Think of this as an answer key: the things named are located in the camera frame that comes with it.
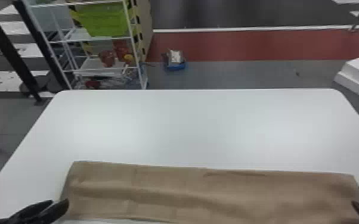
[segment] floor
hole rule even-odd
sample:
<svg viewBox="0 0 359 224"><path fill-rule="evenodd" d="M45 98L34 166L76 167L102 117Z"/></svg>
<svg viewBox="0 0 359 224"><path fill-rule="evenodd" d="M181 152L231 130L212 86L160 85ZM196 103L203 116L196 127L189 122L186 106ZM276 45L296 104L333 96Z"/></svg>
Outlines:
<svg viewBox="0 0 359 224"><path fill-rule="evenodd" d="M151 3L156 33L148 54L149 89L335 88L359 113L359 96L333 82L347 60L359 57L359 31L347 31L359 0ZM0 24L33 74L49 74L10 0L0 0ZM168 48L184 51L185 70L163 68L161 53ZM0 169L50 100L35 105L21 97L19 84L0 53Z"/></svg>

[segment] gray floor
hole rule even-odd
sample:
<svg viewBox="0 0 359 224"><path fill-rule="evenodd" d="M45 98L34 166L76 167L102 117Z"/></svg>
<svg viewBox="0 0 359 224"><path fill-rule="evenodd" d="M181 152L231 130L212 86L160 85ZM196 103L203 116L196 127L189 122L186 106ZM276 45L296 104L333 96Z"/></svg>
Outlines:
<svg viewBox="0 0 359 224"><path fill-rule="evenodd" d="M359 113L359 96L333 83L345 61L242 61L188 63L183 71L148 68L149 89L335 88ZM0 99L0 168L40 116L33 99Z"/></svg>
<svg viewBox="0 0 359 224"><path fill-rule="evenodd" d="M0 98L0 169L47 106L34 99Z"/></svg>

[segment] item on shelf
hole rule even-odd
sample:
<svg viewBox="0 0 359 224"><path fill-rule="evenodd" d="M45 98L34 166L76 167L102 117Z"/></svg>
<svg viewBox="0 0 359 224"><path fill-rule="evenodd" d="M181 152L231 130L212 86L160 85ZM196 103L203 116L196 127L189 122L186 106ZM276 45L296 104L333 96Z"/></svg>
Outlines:
<svg viewBox="0 0 359 224"><path fill-rule="evenodd" d="M186 67L186 60L184 53L179 50L169 50L167 53L162 54L165 67L169 71L182 70Z"/></svg>
<svg viewBox="0 0 359 224"><path fill-rule="evenodd" d="M124 69L121 76L91 76L84 77L75 89L139 89L140 80L137 69Z"/></svg>
<svg viewBox="0 0 359 224"><path fill-rule="evenodd" d="M66 1L83 2L82 0ZM126 16L121 2L75 5L70 9L75 23L84 27L91 36L128 35ZM128 13L132 17L132 9L129 9Z"/></svg>
<svg viewBox="0 0 359 224"><path fill-rule="evenodd" d="M115 40L115 41L113 41L113 45L114 45L114 50L117 53L118 60L127 62L127 60L125 60L125 56L128 54L131 54L127 41L126 40Z"/></svg>
<svg viewBox="0 0 359 224"><path fill-rule="evenodd" d="M113 67L116 64L116 59L114 57L114 51L105 50L98 54L103 66L106 68Z"/></svg>

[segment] white wire shelf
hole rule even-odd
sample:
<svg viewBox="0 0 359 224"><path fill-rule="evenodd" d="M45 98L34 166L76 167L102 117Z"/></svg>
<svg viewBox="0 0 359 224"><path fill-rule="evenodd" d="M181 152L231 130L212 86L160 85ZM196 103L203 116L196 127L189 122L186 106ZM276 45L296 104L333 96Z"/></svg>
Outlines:
<svg viewBox="0 0 359 224"><path fill-rule="evenodd" d="M49 41L50 43L62 42L82 42L82 41L109 41L131 39L130 36L91 36L85 28L74 28L68 32L64 39L59 41Z"/></svg>
<svg viewBox="0 0 359 224"><path fill-rule="evenodd" d="M99 58L87 58L80 69L78 70L66 70L72 71L74 74L81 76L108 76L108 77L118 77L122 75L124 69L137 69L138 67L125 67L123 61L116 61L116 64L113 67L104 67L103 63Z"/></svg>
<svg viewBox="0 0 359 224"><path fill-rule="evenodd" d="M42 7L60 7L60 6L67 6L67 5L94 5L94 4L108 4L108 3L114 3L114 2L122 2L123 0L105 0L105 1L87 1L87 2L61 2L59 0L56 0L54 2L56 3L50 3L50 4L36 4L31 5L32 8L42 8Z"/></svg>

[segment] red wall stripe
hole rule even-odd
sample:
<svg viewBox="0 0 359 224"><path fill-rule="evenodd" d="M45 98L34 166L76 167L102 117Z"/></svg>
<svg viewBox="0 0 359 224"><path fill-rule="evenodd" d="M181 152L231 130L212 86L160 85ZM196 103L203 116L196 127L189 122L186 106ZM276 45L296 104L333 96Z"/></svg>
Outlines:
<svg viewBox="0 0 359 224"><path fill-rule="evenodd" d="M161 61L168 48L183 50L187 61L350 60L359 57L359 31L155 33L148 61Z"/></svg>

